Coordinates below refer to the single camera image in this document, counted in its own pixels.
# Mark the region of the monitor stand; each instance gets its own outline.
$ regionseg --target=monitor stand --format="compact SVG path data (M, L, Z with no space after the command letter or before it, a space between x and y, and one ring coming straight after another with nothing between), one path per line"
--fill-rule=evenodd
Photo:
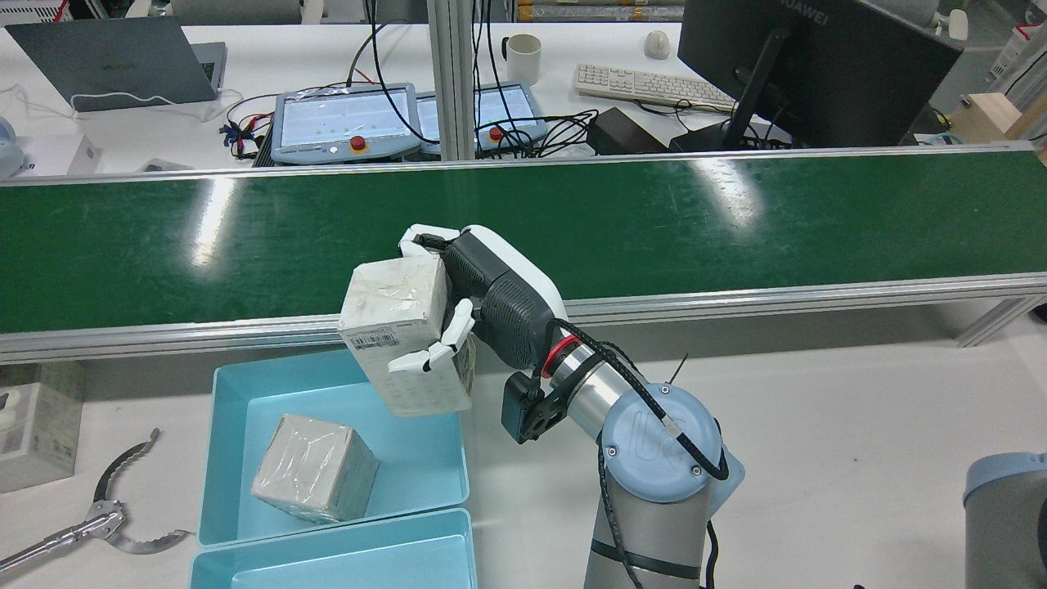
M742 92L741 99L738 100L738 105L729 120L673 137L669 141L669 149L685 153L742 149L745 129L752 123L756 105L760 101L771 72L774 71L782 46L790 35L789 29L779 27L767 36L760 56L756 60L753 74L749 77L749 83L745 84L745 91Z

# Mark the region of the barcode label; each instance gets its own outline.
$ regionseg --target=barcode label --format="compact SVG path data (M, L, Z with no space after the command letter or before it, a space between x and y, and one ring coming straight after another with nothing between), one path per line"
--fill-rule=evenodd
M374 332L364 332L363 334L350 336L349 341L357 350L400 345L400 342L393 336L393 331L385 327Z

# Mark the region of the coffee mug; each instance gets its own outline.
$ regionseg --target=coffee mug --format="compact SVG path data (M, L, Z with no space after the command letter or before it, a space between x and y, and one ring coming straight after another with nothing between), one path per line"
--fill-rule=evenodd
M513 35L502 39L502 56L506 60L510 80L524 80L534 86L538 82L541 41L534 35Z

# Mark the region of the black power brick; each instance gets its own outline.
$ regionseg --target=black power brick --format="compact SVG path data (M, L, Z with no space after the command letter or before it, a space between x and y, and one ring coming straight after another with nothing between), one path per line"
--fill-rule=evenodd
M617 107L598 114L585 137L597 155L668 153L669 149Z

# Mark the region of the light blue tray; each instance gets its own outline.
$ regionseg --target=light blue tray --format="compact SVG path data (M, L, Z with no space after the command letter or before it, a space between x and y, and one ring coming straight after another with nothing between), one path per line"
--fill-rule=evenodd
M306 522L251 497L285 413L356 428L374 452L375 486L356 522L442 509L469 496L458 414L395 417L349 350L223 366L215 371L201 546L344 525Z
M469 515L449 509L197 554L191 589L473 589Z

